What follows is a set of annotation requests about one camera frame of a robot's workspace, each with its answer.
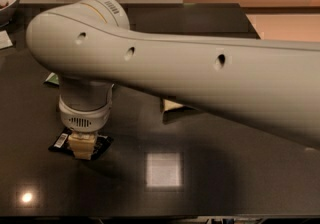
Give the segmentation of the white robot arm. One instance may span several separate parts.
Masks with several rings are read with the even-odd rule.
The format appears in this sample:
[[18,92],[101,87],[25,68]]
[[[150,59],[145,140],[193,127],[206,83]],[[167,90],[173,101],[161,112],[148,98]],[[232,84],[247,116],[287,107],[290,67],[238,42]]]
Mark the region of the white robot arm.
[[141,33],[117,1],[81,0],[34,17],[26,43],[59,78],[63,124],[89,144],[118,84],[319,145],[317,42]]

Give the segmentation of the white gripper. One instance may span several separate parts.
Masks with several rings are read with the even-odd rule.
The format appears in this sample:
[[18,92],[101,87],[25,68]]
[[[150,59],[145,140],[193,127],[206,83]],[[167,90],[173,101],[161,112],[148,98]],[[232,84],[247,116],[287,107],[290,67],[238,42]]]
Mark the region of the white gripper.
[[106,95],[103,102],[68,102],[59,97],[59,110],[62,123],[73,130],[68,143],[76,159],[90,160],[97,141],[97,132],[106,124],[112,107],[112,95]]

